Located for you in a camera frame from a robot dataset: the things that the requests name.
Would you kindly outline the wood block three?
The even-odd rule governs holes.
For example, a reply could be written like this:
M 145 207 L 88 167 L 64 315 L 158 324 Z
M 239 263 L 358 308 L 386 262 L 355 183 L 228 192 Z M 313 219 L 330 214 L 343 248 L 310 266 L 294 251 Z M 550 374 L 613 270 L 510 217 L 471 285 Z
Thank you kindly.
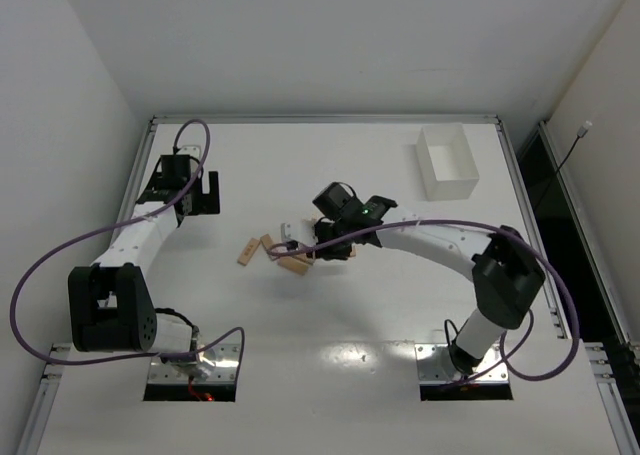
M 260 243 L 270 260 L 275 260 L 276 256 L 272 253 L 273 246 L 275 242 L 270 234 L 264 234 L 260 238 Z

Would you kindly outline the wood block two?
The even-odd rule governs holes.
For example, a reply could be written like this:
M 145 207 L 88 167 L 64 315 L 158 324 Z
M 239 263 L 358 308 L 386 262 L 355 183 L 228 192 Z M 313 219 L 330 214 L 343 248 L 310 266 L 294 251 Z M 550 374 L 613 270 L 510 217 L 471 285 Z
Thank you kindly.
M 241 266 L 247 266 L 260 245 L 261 242 L 259 239 L 251 238 L 239 255 L 237 263 Z

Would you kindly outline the white rectangular box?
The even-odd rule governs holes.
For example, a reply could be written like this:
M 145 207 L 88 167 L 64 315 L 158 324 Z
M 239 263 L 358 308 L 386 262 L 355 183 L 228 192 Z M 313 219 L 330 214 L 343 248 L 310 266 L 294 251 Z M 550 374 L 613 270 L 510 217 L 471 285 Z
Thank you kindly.
M 415 152 L 428 201 L 471 196 L 480 176 L 462 124 L 422 126 Z

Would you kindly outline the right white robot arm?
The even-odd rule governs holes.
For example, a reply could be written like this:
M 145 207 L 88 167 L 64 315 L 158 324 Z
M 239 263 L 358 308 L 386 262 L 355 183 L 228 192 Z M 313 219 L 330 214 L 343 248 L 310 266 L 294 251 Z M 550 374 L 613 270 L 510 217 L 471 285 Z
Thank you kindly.
M 445 365 L 457 375 L 471 375 L 501 335 L 520 327 L 545 281 L 536 257 L 518 244 L 520 234 L 511 227 L 486 234 L 445 222 L 421 224 L 394 200 L 374 195 L 363 202 L 337 182 L 313 205 L 325 217 L 314 225 L 319 244 L 353 236 L 319 250 L 319 258 L 344 260 L 353 243 L 369 244 L 425 258 L 472 283 L 476 309 L 447 347 Z

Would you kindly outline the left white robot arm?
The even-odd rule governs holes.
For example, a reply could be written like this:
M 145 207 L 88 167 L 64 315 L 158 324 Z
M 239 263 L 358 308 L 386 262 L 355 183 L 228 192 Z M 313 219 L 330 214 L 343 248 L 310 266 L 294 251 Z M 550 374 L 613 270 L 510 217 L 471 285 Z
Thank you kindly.
M 187 217 L 220 213 L 218 173 L 202 176 L 172 207 L 171 201 L 195 175 L 200 149 L 186 146 L 162 155 L 134 205 L 141 220 L 124 227 L 91 265 L 68 277 L 72 340 L 81 352 L 175 354 L 195 348 L 196 329 L 184 321 L 158 316 L 146 275 L 162 245 Z

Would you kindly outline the wood block seven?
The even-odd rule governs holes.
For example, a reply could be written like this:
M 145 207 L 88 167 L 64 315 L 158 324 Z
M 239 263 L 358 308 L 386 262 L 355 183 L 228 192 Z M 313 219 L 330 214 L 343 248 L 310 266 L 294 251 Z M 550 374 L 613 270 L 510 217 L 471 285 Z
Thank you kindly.
M 314 238 L 316 219 L 300 219 L 297 221 L 297 233 L 301 237 Z

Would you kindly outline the wood block four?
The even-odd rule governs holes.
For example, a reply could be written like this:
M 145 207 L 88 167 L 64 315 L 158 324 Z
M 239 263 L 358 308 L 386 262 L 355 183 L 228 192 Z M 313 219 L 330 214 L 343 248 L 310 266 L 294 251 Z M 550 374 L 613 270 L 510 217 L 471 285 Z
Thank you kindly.
M 307 263 L 293 257 L 279 258 L 276 263 L 281 268 L 300 276 L 305 275 L 309 270 L 309 265 Z

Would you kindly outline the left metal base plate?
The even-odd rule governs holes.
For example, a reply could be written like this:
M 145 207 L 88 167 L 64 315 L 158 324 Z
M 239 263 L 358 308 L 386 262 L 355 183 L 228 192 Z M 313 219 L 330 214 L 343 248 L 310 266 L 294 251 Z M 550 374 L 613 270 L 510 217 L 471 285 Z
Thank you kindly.
M 162 362 L 151 360 L 147 383 L 158 386 L 187 385 L 192 378 L 194 385 L 232 385 L 237 378 L 241 345 L 222 343 L 198 354 L 193 361 Z

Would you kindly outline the metal base plate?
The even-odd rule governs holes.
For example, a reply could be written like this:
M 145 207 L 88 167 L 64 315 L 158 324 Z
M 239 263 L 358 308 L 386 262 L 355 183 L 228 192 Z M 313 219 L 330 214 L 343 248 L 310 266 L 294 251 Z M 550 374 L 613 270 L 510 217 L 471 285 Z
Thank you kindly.
M 453 366 L 445 343 L 414 346 L 418 381 L 421 388 L 457 387 L 464 384 L 499 386 L 509 384 L 506 366 L 500 362 L 498 344 L 484 355 L 471 375 L 462 375 Z
M 187 385 L 192 378 L 194 385 L 232 385 L 237 378 L 241 345 L 222 343 L 198 354 L 193 361 L 162 362 L 151 360 L 147 383 L 158 386 Z

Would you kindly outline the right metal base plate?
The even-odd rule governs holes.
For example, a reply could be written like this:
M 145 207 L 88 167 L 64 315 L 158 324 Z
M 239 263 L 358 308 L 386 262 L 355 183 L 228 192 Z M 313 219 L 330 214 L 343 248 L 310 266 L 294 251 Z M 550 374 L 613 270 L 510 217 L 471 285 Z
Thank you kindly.
M 464 384 L 499 386 L 509 384 L 506 366 L 500 362 L 498 344 L 484 355 L 471 375 L 462 375 L 453 366 L 445 343 L 414 346 L 418 381 L 421 388 L 457 387 Z

